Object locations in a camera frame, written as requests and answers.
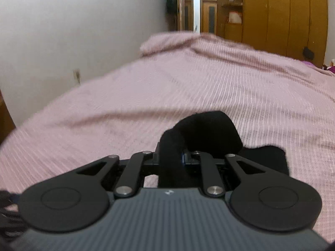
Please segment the black small garment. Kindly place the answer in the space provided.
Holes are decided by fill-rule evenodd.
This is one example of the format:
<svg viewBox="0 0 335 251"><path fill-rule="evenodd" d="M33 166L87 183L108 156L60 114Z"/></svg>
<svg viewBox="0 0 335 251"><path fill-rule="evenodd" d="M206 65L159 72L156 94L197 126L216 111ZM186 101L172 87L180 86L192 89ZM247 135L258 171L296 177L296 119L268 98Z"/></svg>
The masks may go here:
<svg viewBox="0 0 335 251"><path fill-rule="evenodd" d="M265 145L246 147L232 120L222 111L196 113L180 120L159 141L160 188L185 188L189 180L182 162L188 152L205 152L215 159L236 154L267 168L290 174L283 149Z"/></svg>

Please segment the pink checked bed cover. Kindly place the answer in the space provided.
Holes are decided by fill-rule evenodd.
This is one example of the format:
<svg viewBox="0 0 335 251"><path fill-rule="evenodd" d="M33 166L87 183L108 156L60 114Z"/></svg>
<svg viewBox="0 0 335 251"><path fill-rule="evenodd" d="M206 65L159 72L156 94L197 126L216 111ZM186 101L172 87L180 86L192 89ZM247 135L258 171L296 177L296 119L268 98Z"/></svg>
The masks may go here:
<svg viewBox="0 0 335 251"><path fill-rule="evenodd" d="M210 34L160 33L141 57L56 98L1 145L1 188L25 188L110 154L155 148L163 132L226 113L249 147L285 150L322 197L316 230L334 240L334 74Z"/></svg>

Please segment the wooden bedside furniture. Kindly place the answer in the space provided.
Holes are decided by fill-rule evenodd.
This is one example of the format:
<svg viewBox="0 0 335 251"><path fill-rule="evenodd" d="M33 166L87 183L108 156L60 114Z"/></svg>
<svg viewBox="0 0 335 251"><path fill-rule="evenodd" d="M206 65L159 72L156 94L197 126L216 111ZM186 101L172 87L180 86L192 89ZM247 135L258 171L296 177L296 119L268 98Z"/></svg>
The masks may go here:
<svg viewBox="0 0 335 251"><path fill-rule="evenodd" d="M0 144L3 143L3 141L15 128L16 126L9 114L2 93L0 92Z"/></svg>

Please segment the black bag on bed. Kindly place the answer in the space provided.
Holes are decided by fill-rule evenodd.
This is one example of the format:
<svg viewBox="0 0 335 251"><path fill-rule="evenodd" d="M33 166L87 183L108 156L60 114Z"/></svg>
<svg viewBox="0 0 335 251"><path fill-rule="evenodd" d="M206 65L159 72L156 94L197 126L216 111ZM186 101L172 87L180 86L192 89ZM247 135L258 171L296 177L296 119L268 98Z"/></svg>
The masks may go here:
<svg viewBox="0 0 335 251"><path fill-rule="evenodd" d="M303 57L305 61L311 62L314 60L314 52L305 46L303 49Z"/></svg>

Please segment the wooden door with glass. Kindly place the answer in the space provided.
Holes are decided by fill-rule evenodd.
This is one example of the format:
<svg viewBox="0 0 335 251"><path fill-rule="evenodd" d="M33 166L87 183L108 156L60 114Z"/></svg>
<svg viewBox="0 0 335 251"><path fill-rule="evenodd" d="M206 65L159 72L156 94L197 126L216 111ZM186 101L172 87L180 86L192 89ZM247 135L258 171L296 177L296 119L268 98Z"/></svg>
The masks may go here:
<svg viewBox="0 0 335 251"><path fill-rule="evenodd" d="M216 34L217 0L200 0L200 31Z"/></svg>

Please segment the brown wooden wardrobe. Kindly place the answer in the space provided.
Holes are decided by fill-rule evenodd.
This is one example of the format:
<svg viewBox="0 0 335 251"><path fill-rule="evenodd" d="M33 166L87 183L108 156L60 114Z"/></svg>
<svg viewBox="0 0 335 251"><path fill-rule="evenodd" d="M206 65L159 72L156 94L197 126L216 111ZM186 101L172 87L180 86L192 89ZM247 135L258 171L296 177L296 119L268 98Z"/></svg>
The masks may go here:
<svg viewBox="0 0 335 251"><path fill-rule="evenodd" d="M328 36L328 0L217 0L217 35L257 50L324 63Z"/></svg>

